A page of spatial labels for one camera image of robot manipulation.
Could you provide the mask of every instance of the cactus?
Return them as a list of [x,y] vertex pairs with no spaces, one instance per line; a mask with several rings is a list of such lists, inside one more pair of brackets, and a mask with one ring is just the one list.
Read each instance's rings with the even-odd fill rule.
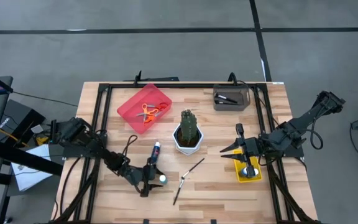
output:
[[190,141],[197,137],[197,118],[190,110],[181,112],[181,142],[190,143]]

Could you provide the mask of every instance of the black stripe on floor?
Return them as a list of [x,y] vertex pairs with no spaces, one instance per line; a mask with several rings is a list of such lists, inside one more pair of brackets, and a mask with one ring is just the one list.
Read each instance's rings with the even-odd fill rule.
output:
[[248,27],[194,27],[150,29],[68,29],[68,30],[0,30],[0,34],[174,34],[174,33],[239,33],[254,32]]
[[358,27],[261,28],[261,32],[358,32]]
[[260,54],[260,59],[262,60],[261,63],[262,63],[262,69],[264,71],[265,81],[271,82],[272,76],[270,74],[269,63],[267,61],[266,48],[264,44],[264,38],[262,37],[262,33],[261,33],[258,11],[256,10],[255,0],[249,0],[249,4],[251,6],[252,18],[254,19],[256,39],[258,41],[259,54]]

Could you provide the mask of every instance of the scissor handle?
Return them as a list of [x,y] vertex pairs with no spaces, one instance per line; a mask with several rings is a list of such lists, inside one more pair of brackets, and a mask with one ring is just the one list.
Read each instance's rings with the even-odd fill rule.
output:
[[153,109],[153,110],[151,110],[151,111],[147,111],[147,104],[146,104],[146,103],[144,103],[144,104],[142,105],[142,109],[143,109],[143,112],[144,112],[145,114],[147,114],[147,115],[155,115],[155,114],[158,113],[158,109]]
[[151,116],[147,116],[147,119],[144,121],[144,123],[149,123],[152,120],[154,120],[155,116],[151,115]]
[[168,104],[167,103],[160,103],[159,105],[156,106],[157,109],[159,109],[160,111],[167,108]]

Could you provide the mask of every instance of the orange scissors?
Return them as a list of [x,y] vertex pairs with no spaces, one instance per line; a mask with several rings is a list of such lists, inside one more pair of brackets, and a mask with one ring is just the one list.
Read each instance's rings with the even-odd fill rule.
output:
[[158,109],[153,109],[151,111],[148,111],[147,108],[148,108],[148,105],[144,103],[142,105],[143,113],[139,113],[136,115],[136,116],[143,116],[143,122],[146,122],[146,118],[151,117],[158,113]]
[[156,113],[155,115],[147,116],[147,119],[144,121],[144,123],[149,123],[150,121],[154,120],[158,115],[160,115],[161,111]]
[[160,111],[164,110],[165,108],[168,107],[167,103],[160,103],[159,105],[155,106],[155,105],[147,105],[147,107],[151,107],[151,108],[156,108],[159,109]]

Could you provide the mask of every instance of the paper sheet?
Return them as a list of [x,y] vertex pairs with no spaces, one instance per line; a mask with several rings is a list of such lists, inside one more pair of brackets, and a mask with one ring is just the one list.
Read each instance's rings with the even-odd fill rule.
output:
[[[49,146],[44,144],[42,146],[30,149],[26,151],[27,153],[42,156],[44,159],[50,161],[49,157]],[[36,172],[37,170],[28,168],[23,165],[12,163],[13,172],[16,175],[17,186],[19,187],[20,191],[25,191],[30,187],[38,184],[39,182],[43,181],[44,179],[50,177],[52,174],[48,174],[45,172]],[[35,172],[32,174],[21,174],[23,172]]]

